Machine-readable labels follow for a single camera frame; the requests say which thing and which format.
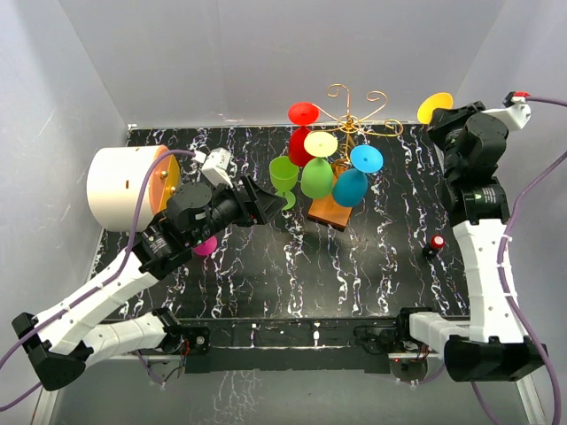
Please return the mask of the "red plastic wine glass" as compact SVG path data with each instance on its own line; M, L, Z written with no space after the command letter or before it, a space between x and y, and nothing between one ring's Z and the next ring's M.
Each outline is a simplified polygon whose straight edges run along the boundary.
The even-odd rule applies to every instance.
M315 123L318 117L319 110L309 102L296 103L288 110L289 120L298 126L291 134L289 141L289 159L292 164L303 167L314 158L306 151L304 142L311 132L309 126Z

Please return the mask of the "green wine glass front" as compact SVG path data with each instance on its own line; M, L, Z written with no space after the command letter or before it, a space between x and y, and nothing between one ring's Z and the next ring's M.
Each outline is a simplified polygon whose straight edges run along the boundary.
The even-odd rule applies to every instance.
M326 131L313 131L307 135L304 148L313 158L303 168L301 191L311 199L326 197L333 186L333 171L328 157L336 152L338 139Z

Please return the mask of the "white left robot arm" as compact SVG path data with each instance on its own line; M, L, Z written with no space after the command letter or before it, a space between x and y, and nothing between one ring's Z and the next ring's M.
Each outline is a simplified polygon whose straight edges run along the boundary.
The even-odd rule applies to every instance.
M236 187L211 189L203 182L183 185L167 206L139 232L105 270L76 292L37 315L22 313L12 327L49 391L76 380L88 367L138 350L177 351L183 341L207 338L183 326L165 307L114 324L103 320L135 294L149 289L187 263L194 247L225 228L267 224L286 200L243 176Z

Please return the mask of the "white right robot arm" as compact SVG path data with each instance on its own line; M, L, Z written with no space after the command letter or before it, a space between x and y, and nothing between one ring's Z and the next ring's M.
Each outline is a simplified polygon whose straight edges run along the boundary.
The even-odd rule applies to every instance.
M524 93L512 92L502 108L480 102L453 107L438 93L417 118L444 155L442 203L464 264L470 324L459 327L430 308L408 307L396 319L396 344L412 352L428 346L456 382L515 382L542 367L539 349L511 303L517 300L505 243L512 218L494 173L509 133L531 118Z

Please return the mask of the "orange plastic wine glass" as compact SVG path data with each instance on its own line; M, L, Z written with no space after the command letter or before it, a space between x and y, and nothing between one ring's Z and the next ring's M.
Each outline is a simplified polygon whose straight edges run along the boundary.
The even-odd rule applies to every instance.
M427 97L418 107L416 117L419 123L429 124L437 109L451 109L454 104L453 96L448 92L439 92Z

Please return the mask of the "green wine glass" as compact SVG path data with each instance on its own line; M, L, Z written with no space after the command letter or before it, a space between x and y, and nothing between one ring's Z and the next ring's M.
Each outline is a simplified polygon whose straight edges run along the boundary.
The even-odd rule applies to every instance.
M313 131L307 135L304 148L313 158L303 168L301 191L311 199L326 197L333 186L333 171L328 157L336 152L338 139L326 131Z
M294 165L288 156L279 156L270 161L269 174L276 195L283 197L287 202L283 209L291 209L296 204L292 190L298 182L299 167Z

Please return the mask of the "blue plastic wine glass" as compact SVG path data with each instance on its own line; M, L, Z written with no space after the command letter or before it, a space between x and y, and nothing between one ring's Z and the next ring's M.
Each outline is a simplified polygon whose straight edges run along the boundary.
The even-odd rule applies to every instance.
M364 144L351 150L352 165L343 172L335 183L331 195L343 207L355 207L365 197L368 190L368 175L379 172L384 165L382 153L375 147Z

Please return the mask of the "pink plastic wine glass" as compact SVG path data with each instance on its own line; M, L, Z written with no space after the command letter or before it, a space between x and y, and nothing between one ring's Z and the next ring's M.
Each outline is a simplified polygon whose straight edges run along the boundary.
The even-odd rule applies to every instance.
M203 243L195 246L193 252L195 255L206 257L211 255L218 246L218 240L216 236L211 236L206 239Z

